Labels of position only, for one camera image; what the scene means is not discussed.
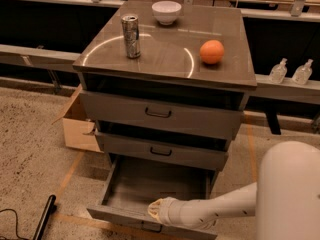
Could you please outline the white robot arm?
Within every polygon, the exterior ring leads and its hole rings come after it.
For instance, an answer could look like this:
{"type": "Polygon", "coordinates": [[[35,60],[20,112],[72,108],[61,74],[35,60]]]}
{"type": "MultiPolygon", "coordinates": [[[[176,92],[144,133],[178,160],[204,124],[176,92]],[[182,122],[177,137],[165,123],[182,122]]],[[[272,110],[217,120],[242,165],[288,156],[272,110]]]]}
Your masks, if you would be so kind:
{"type": "Polygon", "coordinates": [[[264,155],[257,182],[214,199],[161,198],[148,213],[184,229],[253,216],[257,240],[320,240],[320,150],[297,141],[279,143],[264,155]]]}

